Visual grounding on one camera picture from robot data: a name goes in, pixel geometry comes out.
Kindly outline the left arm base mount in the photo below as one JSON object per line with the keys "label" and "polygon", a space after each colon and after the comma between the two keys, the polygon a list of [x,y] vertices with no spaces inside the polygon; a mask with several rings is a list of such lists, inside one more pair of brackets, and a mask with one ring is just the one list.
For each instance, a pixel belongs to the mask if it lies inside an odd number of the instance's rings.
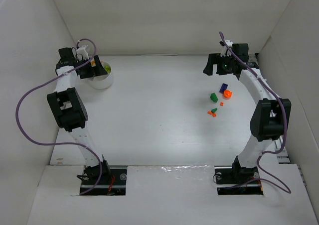
{"label": "left arm base mount", "polygon": [[126,194],[127,166],[110,166],[111,175],[106,172],[102,174],[99,183],[90,190],[96,183],[99,175],[99,168],[96,169],[96,175],[89,178],[86,173],[77,175],[81,180],[79,193],[83,196],[124,196]]}

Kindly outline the lime green lego brick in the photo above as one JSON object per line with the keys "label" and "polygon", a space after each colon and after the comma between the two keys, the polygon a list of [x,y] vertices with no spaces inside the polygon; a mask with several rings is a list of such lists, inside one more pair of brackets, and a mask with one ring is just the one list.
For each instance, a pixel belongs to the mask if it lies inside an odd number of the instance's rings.
{"label": "lime green lego brick", "polygon": [[107,65],[104,67],[104,69],[107,71],[108,74],[110,74],[110,72],[111,72],[111,66],[110,66],[110,65],[107,64]]}

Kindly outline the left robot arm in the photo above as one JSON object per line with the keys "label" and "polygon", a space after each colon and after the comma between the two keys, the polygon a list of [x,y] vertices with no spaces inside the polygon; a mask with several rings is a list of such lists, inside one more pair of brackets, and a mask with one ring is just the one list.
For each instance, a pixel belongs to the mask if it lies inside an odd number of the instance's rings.
{"label": "left robot arm", "polygon": [[88,113],[75,88],[76,80],[93,79],[106,76],[98,56],[89,58],[87,46],[61,48],[60,59],[56,64],[57,79],[53,93],[47,95],[47,101],[60,128],[65,129],[77,143],[85,160],[84,174],[96,178],[100,173],[111,175],[110,167],[99,147],[95,146],[87,128]]}

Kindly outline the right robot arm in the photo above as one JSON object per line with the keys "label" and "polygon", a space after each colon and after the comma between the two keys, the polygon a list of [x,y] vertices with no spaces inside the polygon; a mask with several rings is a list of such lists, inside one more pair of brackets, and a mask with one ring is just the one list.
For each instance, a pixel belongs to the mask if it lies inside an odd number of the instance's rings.
{"label": "right robot arm", "polygon": [[243,151],[235,157],[231,168],[215,170],[218,184],[243,184],[258,176],[258,162],[266,149],[286,135],[291,102],[274,93],[262,77],[256,62],[249,60],[247,43],[220,42],[221,53],[208,57],[203,72],[211,76],[213,65],[217,75],[233,74],[246,87],[256,108],[250,120],[251,136]]}

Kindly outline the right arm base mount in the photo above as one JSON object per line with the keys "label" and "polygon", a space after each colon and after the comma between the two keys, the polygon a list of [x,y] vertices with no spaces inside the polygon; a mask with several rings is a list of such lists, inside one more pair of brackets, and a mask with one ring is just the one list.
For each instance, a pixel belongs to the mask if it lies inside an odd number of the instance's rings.
{"label": "right arm base mount", "polygon": [[235,172],[230,166],[217,166],[214,168],[213,181],[217,184],[217,194],[226,195],[263,195],[261,183],[253,181],[259,177],[257,167],[244,169],[244,172]]}

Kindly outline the white divided round container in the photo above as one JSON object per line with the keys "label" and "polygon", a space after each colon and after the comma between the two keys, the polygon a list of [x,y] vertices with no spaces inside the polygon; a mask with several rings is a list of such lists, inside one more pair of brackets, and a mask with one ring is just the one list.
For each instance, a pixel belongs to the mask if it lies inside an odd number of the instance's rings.
{"label": "white divided round container", "polygon": [[[103,67],[105,67],[108,63],[101,60]],[[107,73],[105,76],[98,76],[94,78],[89,78],[87,83],[94,89],[102,90],[110,87],[114,81],[114,75],[112,71],[110,74]]]}

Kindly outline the dark green lego brick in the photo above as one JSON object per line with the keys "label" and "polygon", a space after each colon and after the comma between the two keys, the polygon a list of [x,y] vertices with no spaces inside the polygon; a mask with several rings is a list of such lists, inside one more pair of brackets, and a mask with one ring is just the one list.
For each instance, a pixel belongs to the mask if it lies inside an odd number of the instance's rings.
{"label": "dark green lego brick", "polygon": [[218,97],[216,95],[216,93],[212,93],[210,95],[210,99],[214,102],[214,103],[217,103],[218,102]]}

